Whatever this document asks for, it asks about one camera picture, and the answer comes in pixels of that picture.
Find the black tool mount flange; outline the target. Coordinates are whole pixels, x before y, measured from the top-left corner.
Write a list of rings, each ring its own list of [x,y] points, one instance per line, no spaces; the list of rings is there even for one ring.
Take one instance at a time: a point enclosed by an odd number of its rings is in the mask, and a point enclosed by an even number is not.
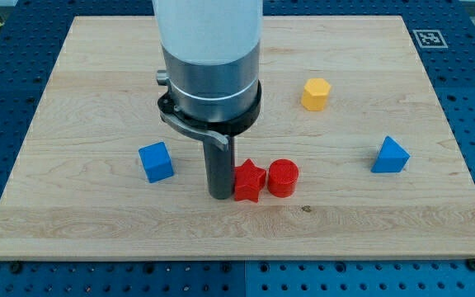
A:
[[[254,102],[240,116],[222,122],[206,122],[197,120],[183,111],[179,111],[169,92],[158,99],[161,120],[175,131],[188,138],[207,141],[222,151],[229,150],[226,137],[235,137],[248,130],[258,118],[261,111],[261,83],[258,83]]]

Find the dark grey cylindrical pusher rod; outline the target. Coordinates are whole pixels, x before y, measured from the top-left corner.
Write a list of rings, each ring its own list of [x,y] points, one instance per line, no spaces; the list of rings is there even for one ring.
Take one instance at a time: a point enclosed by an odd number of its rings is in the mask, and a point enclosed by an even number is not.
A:
[[[226,136],[228,150],[204,142],[205,169],[210,195],[225,200],[233,195],[235,182],[234,138]]]

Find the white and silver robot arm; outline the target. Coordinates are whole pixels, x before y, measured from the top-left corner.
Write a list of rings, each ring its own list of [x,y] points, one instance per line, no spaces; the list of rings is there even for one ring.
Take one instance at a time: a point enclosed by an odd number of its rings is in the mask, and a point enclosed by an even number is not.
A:
[[[263,3],[258,0],[154,0],[167,87],[161,119],[202,142],[209,194],[234,193],[234,138],[261,110],[259,58]]]

